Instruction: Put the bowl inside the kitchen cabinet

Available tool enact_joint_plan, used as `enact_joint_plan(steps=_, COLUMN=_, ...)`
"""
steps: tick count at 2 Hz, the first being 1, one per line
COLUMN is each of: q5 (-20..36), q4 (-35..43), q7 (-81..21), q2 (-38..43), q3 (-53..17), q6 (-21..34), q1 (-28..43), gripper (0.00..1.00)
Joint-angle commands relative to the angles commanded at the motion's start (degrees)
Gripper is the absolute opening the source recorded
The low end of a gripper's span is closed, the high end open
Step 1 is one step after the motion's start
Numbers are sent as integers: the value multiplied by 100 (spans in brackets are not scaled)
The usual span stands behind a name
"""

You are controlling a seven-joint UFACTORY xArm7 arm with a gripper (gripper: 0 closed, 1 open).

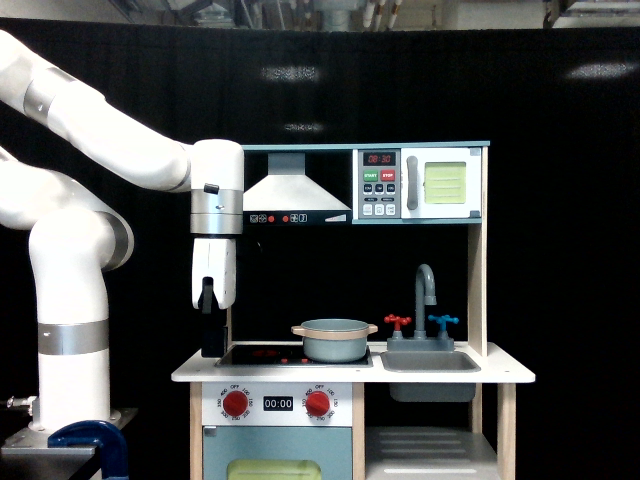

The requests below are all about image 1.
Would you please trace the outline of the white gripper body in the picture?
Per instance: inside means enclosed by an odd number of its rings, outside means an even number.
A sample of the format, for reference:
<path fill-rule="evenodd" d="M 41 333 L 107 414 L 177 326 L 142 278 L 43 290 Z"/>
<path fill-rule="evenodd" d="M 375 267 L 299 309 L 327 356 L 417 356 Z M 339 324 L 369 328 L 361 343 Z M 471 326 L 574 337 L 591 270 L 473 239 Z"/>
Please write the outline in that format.
<path fill-rule="evenodd" d="M 192 255 L 192 304 L 201 309 L 204 281 L 212 280 L 219 309 L 230 308 L 236 299 L 236 241 L 229 238 L 195 238 Z"/>

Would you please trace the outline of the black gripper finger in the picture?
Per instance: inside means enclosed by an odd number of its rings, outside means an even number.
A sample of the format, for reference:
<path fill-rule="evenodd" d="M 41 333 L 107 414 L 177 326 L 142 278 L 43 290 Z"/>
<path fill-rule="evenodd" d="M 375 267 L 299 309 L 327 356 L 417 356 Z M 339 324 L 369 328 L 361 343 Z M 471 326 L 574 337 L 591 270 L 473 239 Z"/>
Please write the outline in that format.
<path fill-rule="evenodd" d="M 202 313 L 211 313 L 214 303 L 213 279 L 204 277 L 201 284 L 201 294 L 198 307 Z"/>

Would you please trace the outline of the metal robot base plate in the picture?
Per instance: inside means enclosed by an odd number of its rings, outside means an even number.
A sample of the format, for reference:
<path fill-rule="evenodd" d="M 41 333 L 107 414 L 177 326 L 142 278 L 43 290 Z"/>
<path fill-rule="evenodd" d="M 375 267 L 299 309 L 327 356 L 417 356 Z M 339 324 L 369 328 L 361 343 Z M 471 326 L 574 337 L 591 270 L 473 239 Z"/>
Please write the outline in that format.
<path fill-rule="evenodd" d="M 1 442 L 3 479 L 127 479 L 123 428 L 136 408 L 114 410 L 108 422 L 85 421 L 62 433 L 24 427 Z"/>

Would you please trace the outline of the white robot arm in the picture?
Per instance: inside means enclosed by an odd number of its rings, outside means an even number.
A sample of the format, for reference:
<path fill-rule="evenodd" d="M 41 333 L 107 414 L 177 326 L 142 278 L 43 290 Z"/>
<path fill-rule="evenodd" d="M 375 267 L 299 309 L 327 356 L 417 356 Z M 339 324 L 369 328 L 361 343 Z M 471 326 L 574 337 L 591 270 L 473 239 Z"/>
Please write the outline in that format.
<path fill-rule="evenodd" d="M 192 302 L 210 313 L 236 298 L 244 152 L 233 141 L 170 139 L 109 105 L 94 88 L 1 36 L 1 99 L 128 182 L 191 196 Z M 47 432 L 108 420 L 109 306 L 103 275 L 134 249 L 125 219 L 69 176 L 1 156 L 1 223 L 25 230 L 35 282 L 39 394 Z"/>

